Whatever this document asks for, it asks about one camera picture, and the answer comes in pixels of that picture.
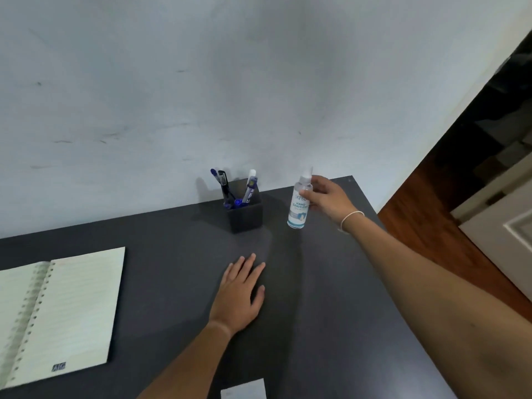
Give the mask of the person's left hand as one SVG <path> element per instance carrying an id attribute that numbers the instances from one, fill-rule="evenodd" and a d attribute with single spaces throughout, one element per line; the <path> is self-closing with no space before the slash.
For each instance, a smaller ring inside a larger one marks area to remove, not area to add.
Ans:
<path id="1" fill-rule="evenodd" d="M 265 269 L 265 263 L 257 266 L 253 264 L 246 282 L 241 282 L 241 268 L 247 258 L 241 256 L 233 263 L 227 283 L 223 286 L 221 282 L 219 284 L 209 313 L 208 326 L 220 328 L 229 338 L 254 321 L 262 308 L 252 307 L 252 300 L 259 287 L 257 282 Z"/>

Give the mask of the person's right hand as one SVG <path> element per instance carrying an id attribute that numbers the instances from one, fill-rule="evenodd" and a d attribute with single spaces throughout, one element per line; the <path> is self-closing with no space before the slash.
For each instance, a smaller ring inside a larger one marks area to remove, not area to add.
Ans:
<path id="1" fill-rule="evenodd" d="M 301 195 L 337 225 L 340 225 L 340 222 L 347 214 L 357 210 L 349 200 L 347 194 L 336 183 L 335 191 L 331 194 L 319 194 L 314 191 L 303 190 L 301 191 Z"/>

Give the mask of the clear hand sanitizer spray bottle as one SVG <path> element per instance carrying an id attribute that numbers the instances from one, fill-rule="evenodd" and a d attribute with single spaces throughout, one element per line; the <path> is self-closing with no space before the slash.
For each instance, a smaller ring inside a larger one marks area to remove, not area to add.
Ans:
<path id="1" fill-rule="evenodd" d="M 305 199 L 300 194 L 300 191 L 313 190 L 313 186 L 311 183 L 312 175 L 313 167 L 308 167 L 305 171 L 303 171 L 299 180 L 294 185 L 287 219 L 287 224 L 293 229 L 301 229 L 304 227 L 306 217 L 309 211 L 310 201 L 308 199 Z"/>

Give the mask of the person's left forearm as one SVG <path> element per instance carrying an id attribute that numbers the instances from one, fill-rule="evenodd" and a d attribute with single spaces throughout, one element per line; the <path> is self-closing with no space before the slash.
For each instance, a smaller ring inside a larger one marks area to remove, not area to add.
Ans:
<path id="1" fill-rule="evenodd" d="M 209 321 L 137 399 L 207 399 L 221 358 L 237 332 L 221 321 Z"/>

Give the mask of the person's right forearm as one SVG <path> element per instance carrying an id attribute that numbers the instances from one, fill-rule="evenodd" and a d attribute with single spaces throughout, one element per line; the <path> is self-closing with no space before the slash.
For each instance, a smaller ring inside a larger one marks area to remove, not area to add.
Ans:
<path id="1" fill-rule="evenodd" d="M 373 221 L 344 223 L 459 399 L 532 399 L 532 323 Z"/>

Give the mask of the white wristband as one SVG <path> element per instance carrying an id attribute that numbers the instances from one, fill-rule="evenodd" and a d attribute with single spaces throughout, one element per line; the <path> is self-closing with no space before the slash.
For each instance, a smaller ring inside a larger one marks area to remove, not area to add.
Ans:
<path id="1" fill-rule="evenodd" d="M 347 214 L 347 215 L 342 219 L 342 221 L 340 222 L 340 225 L 339 225 L 339 228 L 338 228 L 338 230 L 339 230 L 340 232 L 342 232 L 343 234 L 349 234 L 348 231 L 344 230 L 344 223 L 346 222 L 346 220 L 347 220 L 349 217 L 351 217 L 351 216 L 354 215 L 354 214 L 360 214 L 360 215 L 362 215 L 362 216 L 365 216 L 365 214 L 364 214 L 362 211 L 360 211 L 360 210 L 356 210 L 356 211 L 353 211 L 353 212 Z"/>

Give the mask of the black square pen holder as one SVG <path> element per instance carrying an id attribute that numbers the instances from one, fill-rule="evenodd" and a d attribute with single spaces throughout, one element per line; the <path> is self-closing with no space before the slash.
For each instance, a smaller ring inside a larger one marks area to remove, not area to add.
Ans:
<path id="1" fill-rule="evenodd" d="M 234 180 L 229 182 L 230 191 L 237 198 L 244 196 L 247 180 Z M 250 202 L 240 208 L 226 210 L 226 216 L 232 233 L 237 234 L 259 228 L 263 225 L 263 204 L 259 188 L 256 187 Z"/>

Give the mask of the white marker with blue label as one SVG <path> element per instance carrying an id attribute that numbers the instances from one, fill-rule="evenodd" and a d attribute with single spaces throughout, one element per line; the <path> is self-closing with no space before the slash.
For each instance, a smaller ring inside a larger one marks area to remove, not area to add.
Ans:
<path id="1" fill-rule="evenodd" d="M 248 177 L 248 180 L 247 180 L 247 185 L 246 185 L 246 190 L 245 190 L 245 193 L 244 193 L 244 196 L 242 198 L 242 205 L 247 205 L 249 204 L 253 194 L 254 194 L 254 191 L 256 189 L 256 186 L 257 186 L 257 175 L 256 175 L 256 170 L 255 169 L 251 169 L 249 171 L 249 177 Z"/>

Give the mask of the black pen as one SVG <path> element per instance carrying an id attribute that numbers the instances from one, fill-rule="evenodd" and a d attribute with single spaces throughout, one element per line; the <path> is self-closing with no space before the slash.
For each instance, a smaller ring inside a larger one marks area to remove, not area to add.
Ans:
<path id="1" fill-rule="evenodd" d="M 223 193 L 223 198 L 224 198 L 223 205 L 226 209 L 232 209 L 234 206 L 235 197 L 230 190 L 229 183 L 227 180 L 227 175 L 225 171 L 223 170 L 218 170 L 217 172 L 218 172 L 218 178 L 219 178 L 219 182 L 222 188 L 222 193 Z"/>

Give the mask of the white paper sheet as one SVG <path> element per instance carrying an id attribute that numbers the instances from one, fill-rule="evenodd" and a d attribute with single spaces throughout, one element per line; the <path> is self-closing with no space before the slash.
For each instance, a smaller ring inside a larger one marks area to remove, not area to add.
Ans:
<path id="1" fill-rule="evenodd" d="M 221 399 L 267 399 L 264 379 L 246 382 L 220 392 Z"/>

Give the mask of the open spiral notebook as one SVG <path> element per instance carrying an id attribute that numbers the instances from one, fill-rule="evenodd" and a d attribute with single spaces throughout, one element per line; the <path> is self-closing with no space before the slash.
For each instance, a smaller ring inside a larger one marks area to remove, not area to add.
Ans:
<path id="1" fill-rule="evenodd" d="M 0 390 L 108 362 L 125 253 L 0 270 Z"/>

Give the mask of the white door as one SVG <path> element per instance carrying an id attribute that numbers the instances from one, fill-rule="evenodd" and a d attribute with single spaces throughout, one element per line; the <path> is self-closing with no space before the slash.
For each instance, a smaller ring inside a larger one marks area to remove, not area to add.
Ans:
<path id="1" fill-rule="evenodd" d="M 469 240 L 532 302 L 532 152 L 451 215 Z"/>

